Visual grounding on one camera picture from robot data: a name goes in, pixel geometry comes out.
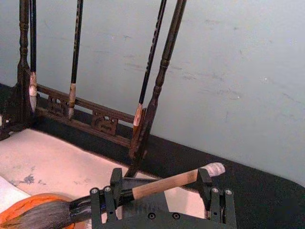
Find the brush tip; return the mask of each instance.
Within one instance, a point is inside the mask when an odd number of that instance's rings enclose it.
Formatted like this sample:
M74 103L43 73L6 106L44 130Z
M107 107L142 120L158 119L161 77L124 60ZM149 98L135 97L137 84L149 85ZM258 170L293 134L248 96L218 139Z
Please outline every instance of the brush tip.
M37 102L36 96L30 95L30 108L33 113L35 113L36 110L36 102Z
M72 119L73 115L74 115L74 108L69 107L69 111L68 111L68 118L69 118L69 120Z

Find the carved wooden panel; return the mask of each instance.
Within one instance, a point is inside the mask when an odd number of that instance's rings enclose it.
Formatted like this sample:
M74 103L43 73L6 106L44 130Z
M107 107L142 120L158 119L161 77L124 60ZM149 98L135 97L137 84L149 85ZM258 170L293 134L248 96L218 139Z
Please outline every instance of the carved wooden panel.
M48 111L57 116L64 117L68 111L68 101L55 98L51 95L48 97Z
M94 111L92 113L92 128L109 135L115 135L118 119L106 113Z

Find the wooden brush handle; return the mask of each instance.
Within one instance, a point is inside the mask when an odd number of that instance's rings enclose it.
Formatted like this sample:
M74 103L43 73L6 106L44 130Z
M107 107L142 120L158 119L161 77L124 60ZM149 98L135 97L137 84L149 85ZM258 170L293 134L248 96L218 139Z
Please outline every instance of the wooden brush handle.
M203 167L211 177L224 173L225 169L221 163L211 163ZM132 189L134 199L140 199L151 194L163 192L174 187L190 184L197 180L198 169L181 173L173 177L158 180L147 185L138 186Z

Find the orange cloth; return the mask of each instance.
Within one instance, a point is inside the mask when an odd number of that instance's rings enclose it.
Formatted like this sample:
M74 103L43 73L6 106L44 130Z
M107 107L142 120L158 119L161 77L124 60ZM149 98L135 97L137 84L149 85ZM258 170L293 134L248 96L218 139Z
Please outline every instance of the orange cloth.
M62 195L56 195L51 193L45 193L45 194L38 194L31 197L28 197L26 199L23 199L14 205L12 205L10 208L5 210L4 212L0 213L0 225L6 221L9 221L27 210L43 204L48 203L55 200L64 200L64 201L71 201L68 197L62 196ZM73 229L74 224L69 225L66 227L66 229Z

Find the black table surface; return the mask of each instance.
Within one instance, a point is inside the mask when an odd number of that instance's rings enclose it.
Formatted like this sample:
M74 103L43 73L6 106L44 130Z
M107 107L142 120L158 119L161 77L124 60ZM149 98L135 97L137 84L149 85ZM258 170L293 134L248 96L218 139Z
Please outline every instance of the black table surface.
M8 87L0 84L0 108L3 107L7 91ZM82 121L91 119L91 115L87 113L76 111L75 115ZM132 134L129 127L118 128L126 136ZM53 120L45 119L35 124L33 129L120 164L128 166L131 163L127 148ZM153 135L149 139L147 150L141 171L156 177L170 177L211 162L223 163L226 173L213 177L213 185L234 191L239 229L305 228L305 188L297 183Z

